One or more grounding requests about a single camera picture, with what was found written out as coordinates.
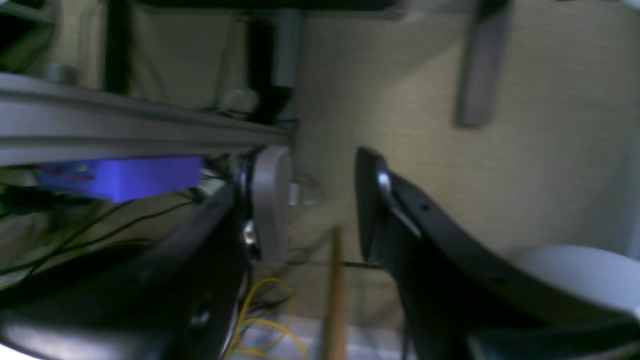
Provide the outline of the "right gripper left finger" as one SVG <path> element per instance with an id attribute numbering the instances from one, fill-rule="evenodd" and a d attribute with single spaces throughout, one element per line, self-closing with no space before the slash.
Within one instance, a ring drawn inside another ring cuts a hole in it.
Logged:
<path id="1" fill-rule="evenodd" d="M 218 360 L 256 262 L 288 255 L 290 150 L 262 146 L 161 240 L 118 241 L 62 263 L 73 235 L 1 292 L 3 360 Z"/>

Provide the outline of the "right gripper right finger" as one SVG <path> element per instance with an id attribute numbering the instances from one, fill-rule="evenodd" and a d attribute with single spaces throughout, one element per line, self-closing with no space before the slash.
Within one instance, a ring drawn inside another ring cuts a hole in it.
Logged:
<path id="1" fill-rule="evenodd" d="M 359 148 L 363 259 L 395 281 L 419 360 L 626 358 L 639 321 L 560 290 L 467 234 L 420 188 Z"/>

